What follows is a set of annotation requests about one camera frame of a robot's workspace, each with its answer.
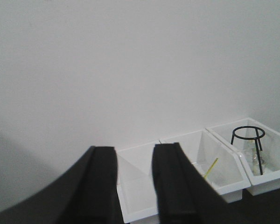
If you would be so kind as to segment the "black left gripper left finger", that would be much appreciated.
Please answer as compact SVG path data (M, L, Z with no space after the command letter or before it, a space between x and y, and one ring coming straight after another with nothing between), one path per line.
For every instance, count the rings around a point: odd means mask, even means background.
M91 146L50 185L0 212L0 224L121 224L113 147Z

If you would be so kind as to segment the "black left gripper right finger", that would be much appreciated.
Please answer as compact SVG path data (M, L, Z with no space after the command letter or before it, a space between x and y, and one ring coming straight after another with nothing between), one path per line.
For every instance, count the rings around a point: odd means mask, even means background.
M228 203L191 164L179 143L154 146L152 174L160 223L232 223Z

